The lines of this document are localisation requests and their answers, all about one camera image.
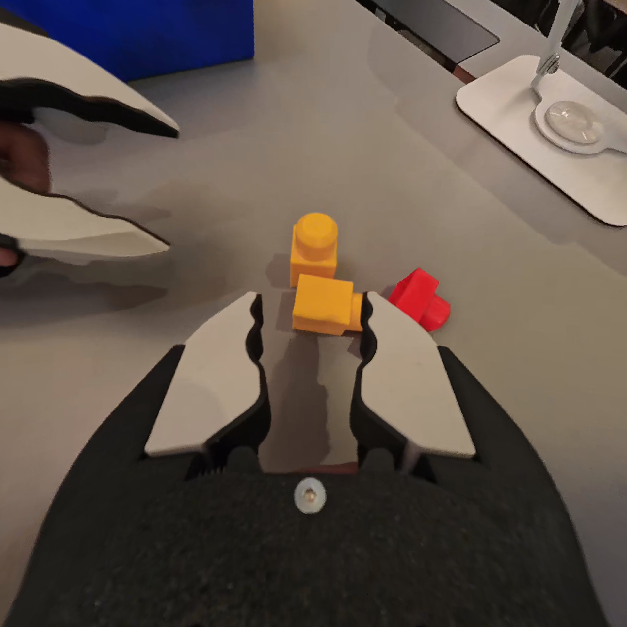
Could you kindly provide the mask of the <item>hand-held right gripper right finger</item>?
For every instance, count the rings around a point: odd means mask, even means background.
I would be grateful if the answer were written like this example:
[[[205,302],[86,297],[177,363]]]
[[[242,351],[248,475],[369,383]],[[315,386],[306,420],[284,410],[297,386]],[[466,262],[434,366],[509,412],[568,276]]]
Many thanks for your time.
[[[423,453],[476,453],[438,345],[418,323],[375,292],[362,303],[362,338],[351,400],[360,458],[388,450],[393,461]]]

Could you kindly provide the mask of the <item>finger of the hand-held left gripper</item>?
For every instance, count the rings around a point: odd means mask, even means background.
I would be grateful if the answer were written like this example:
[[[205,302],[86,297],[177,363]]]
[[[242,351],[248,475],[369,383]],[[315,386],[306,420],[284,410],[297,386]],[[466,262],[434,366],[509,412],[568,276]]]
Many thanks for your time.
[[[1,180],[1,249],[18,256],[86,265],[145,258],[169,248],[167,240],[127,218]]]
[[[55,40],[1,23],[1,120],[61,140],[104,140],[112,126],[179,137],[179,125],[98,64]]]

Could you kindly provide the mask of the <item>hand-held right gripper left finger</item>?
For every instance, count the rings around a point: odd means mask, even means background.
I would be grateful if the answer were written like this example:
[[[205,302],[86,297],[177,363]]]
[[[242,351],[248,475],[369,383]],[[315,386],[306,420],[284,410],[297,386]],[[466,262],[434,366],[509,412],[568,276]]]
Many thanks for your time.
[[[145,444],[151,457],[233,448],[255,451],[268,435],[262,296],[247,292],[192,333]]]

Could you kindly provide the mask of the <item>blue plastic bin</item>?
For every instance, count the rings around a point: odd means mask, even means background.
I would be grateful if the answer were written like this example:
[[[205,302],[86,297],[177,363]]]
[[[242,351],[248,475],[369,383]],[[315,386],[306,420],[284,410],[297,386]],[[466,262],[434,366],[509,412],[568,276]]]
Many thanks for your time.
[[[121,81],[252,59],[253,1],[1,1]]]

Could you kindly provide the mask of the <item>red two-stud toy block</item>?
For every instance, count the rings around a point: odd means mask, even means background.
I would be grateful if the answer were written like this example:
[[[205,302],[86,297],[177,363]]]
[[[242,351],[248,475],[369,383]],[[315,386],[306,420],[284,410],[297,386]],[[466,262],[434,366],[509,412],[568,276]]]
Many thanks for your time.
[[[394,287],[389,302],[427,332],[442,328],[450,318],[451,305],[437,294],[439,281],[417,268]]]

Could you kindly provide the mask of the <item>yellow toy building block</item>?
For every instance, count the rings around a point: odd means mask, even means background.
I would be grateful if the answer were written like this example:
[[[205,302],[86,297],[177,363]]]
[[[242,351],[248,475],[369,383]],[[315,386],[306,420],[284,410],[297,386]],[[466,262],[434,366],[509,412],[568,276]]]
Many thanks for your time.
[[[302,274],[298,279],[292,328],[341,336],[362,332],[363,296],[346,280]]]
[[[290,254],[290,286],[300,275],[334,278],[337,269],[339,229],[324,213],[303,215],[294,225]]]

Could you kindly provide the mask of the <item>person's left hand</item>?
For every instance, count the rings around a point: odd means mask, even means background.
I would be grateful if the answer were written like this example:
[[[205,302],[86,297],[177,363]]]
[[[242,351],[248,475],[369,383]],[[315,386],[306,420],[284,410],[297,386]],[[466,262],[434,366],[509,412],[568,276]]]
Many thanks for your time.
[[[38,193],[51,191],[50,152],[45,139],[19,123],[1,122],[4,176]]]

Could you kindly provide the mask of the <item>white book stand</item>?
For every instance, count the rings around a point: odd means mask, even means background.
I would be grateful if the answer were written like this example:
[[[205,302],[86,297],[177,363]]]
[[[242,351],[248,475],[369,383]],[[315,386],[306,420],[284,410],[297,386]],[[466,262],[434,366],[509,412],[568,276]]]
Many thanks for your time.
[[[560,1],[540,57],[522,55],[461,87],[459,109],[600,222],[626,226],[626,113],[560,69],[576,9]]]

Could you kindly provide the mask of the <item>black flat panel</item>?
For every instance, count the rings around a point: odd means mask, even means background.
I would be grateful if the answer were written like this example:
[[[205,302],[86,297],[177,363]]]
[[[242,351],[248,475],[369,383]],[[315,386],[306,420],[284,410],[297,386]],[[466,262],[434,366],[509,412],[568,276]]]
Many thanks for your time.
[[[498,36],[447,1],[374,1],[396,30],[405,30],[444,58],[454,71],[461,62],[500,42]]]

